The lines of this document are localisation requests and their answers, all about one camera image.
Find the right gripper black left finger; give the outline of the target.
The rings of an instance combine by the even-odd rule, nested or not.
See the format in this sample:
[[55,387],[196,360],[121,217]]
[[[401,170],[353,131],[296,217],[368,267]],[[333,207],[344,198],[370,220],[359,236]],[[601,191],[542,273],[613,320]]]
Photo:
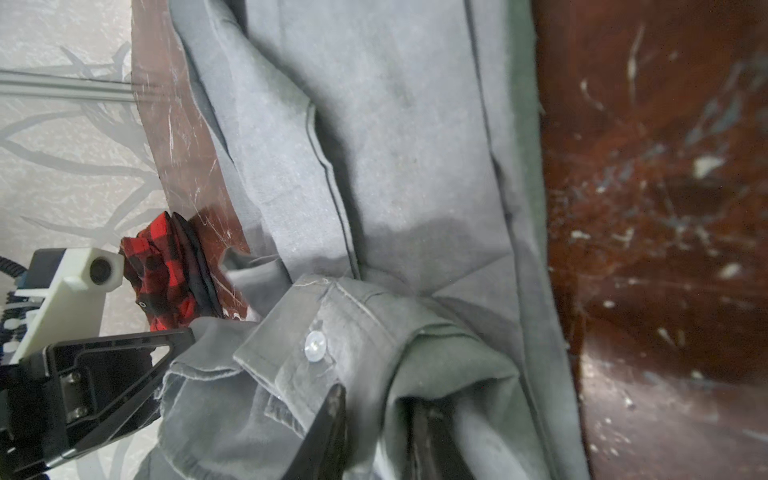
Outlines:
[[283,480],[339,480],[346,464],[346,389],[333,385]]

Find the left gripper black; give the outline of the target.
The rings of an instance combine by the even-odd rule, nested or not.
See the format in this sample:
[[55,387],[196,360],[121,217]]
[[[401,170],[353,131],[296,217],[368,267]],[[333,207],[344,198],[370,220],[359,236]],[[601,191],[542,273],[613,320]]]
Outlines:
[[42,359],[1,367],[1,478],[48,479],[159,417],[154,398],[195,342],[181,328],[58,342]]

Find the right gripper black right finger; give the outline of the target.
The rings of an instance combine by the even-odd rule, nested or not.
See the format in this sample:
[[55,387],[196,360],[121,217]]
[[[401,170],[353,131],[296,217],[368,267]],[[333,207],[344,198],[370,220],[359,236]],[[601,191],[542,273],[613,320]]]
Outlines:
[[417,480],[473,479],[450,431],[447,416],[434,402],[411,403],[409,478]]

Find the grey long sleeve shirt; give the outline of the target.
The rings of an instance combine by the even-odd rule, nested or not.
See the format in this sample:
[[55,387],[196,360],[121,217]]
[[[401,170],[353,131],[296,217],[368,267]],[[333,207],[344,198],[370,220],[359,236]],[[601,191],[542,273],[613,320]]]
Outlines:
[[172,1],[252,251],[252,322],[197,319],[141,479],[299,479],[345,391],[345,479],[409,479],[418,418],[474,479],[586,479],[546,267],[527,1]]

